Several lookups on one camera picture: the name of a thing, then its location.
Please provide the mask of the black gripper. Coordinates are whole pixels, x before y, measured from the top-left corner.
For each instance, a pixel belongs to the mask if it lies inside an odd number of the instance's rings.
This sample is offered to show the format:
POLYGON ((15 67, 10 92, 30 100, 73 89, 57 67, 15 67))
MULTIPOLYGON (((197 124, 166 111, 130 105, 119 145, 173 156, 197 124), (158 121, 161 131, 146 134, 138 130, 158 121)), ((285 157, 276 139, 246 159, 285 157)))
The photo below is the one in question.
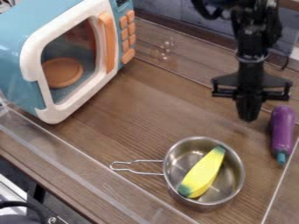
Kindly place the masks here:
POLYGON ((253 122, 258 119, 265 101, 289 101, 294 83, 265 70, 265 62, 238 64, 235 73, 211 79, 213 95, 237 100, 238 116, 253 122))

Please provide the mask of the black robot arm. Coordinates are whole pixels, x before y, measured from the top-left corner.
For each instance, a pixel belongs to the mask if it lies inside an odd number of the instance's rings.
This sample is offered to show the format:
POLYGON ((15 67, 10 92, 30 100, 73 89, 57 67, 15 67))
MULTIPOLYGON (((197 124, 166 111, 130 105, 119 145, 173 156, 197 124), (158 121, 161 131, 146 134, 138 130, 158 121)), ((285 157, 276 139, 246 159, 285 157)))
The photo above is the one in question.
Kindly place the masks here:
POLYGON ((264 102, 288 101, 294 83, 269 74, 269 49, 282 37, 278 0, 240 0, 231 5, 231 22, 238 41, 238 71, 211 79, 213 96, 231 98, 240 119, 258 119, 264 102))

